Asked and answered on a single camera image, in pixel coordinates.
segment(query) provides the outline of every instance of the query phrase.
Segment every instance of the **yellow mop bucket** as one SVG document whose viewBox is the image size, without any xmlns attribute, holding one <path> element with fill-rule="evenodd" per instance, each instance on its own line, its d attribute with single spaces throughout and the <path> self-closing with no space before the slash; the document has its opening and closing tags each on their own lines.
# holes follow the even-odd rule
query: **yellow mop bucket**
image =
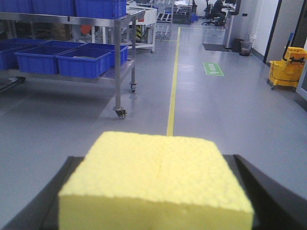
<svg viewBox="0 0 307 230">
<path fill-rule="evenodd" d="M 298 81 L 301 77 L 304 65 L 291 64 L 285 61 L 270 61 L 270 76 L 268 83 L 273 83 L 271 89 L 273 90 L 276 85 L 292 86 L 294 91 L 297 88 Z"/>
<path fill-rule="evenodd" d="M 267 80 L 272 82 L 271 90 L 276 85 L 292 86 L 296 91 L 298 81 L 301 77 L 304 63 L 307 57 L 307 51 L 299 47 L 289 46 L 294 33 L 290 34 L 288 43 L 283 53 L 283 59 L 280 61 L 270 61 L 270 75 Z"/>
</svg>

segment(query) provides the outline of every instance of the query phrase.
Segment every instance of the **black trash can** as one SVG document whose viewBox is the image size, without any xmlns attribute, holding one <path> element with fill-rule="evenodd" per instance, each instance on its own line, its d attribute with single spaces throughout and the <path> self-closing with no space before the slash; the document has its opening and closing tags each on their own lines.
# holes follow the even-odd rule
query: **black trash can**
<svg viewBox="0 0 307 230">
<path fill-rule="evenodd" d="M 235 38 L 231 45 L 232 52 L 236 52 L 236 53 L 241 52 L 241 42 L 243 41 L 244 41 L 243 39 Z"/>
</svg>

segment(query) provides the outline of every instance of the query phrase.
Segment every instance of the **orange object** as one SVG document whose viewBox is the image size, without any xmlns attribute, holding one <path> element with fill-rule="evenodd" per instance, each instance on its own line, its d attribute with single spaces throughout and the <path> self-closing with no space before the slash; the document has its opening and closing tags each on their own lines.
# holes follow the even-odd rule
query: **orange object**
<svg viewBox="0 0 307 230">
<path fill-rule="evenodd" d="M 83 35 L 88 35 L 92 30 L 92 26 L 91 25 L 81 25 L 81 33 Z"/>
</svg>

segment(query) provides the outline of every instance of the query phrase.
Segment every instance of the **mop handle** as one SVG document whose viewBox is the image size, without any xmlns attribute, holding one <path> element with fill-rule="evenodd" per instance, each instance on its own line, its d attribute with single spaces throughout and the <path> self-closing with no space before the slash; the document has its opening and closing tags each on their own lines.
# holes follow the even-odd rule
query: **mop handle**
<svg viewBox="0 0 307 230">
<path fill-rule="evenodd" d="M 293 35 L 294 35 L 294 33 L 291 32 L 291 33 L 290 33 L 290 36 L 289 36 L 289 39 L 288 39 L 288 42 L 287 42 L 287 45 L 286 45 L 286 48 L 284 49 L 284 52 L 283 52 L 283 60 L 285 60 L 285 61 L 288 60 L 288 59 L 286 59 L 284 56 L 285 56 L 286 53 L 287 53 L 287 50 L 288 50 L 288 47 L 289 47 L 289 45 L 290 45 L 290 42 L 291 42 L 291 40 L 292 40 L 292 38 L 293 38 Z"/>
</svg>

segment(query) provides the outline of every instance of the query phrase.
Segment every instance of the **person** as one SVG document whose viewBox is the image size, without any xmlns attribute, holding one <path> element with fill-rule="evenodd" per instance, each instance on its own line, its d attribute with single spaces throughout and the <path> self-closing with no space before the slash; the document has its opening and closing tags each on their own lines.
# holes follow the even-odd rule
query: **person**
<svg viewBox="0 0 307 230">
<path fill-rule="evenodd" d="M 212 13 L 214 17 L 219 17 L 218 22 L 215 24 L 217 26 L 223 26 L 224 25 L 224 19 L 226 16 L 226 12 L 223 12 L 223 8 L 229 7 L 228 5 L 224 5 L 223 1 L 225 0 L 217 0 L 213 6 Z"/>
</svg>

